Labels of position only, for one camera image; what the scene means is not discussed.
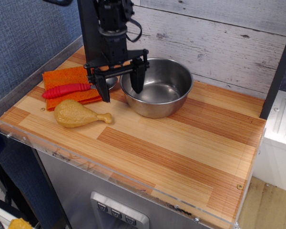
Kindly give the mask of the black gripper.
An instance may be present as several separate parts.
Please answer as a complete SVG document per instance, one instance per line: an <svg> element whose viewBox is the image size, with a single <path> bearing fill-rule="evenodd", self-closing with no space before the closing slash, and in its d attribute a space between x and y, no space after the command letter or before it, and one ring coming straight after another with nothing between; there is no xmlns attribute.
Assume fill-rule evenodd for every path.
<svg viewBox="0 0 286 229"><path fill-rule="evenodd" d="M128 73L132 89L139 94L143 90L145 71L149 68L147 49L128 50L127 35L103 36L101 35L101 50L107 60L107 65L90 67L85 64L88 82L95 84L99 95L104 102L110 102L110 94L106 79L119 74Z"/></svg>

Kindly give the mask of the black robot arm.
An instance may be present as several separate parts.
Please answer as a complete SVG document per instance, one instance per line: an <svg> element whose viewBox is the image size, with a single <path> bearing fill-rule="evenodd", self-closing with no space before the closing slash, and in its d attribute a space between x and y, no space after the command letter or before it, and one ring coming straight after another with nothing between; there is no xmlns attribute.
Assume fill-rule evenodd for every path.
<svg viewBox="0 0 286 229"><path fill-rule="evenodd" d="M145 72L149 68L148 50L128 50L127 23L138 27L130 0L80 0L78 10L86 56L88 81L105 102L110 101L106 79L129 74L131 86L139 94L143 90Z"/></svg>

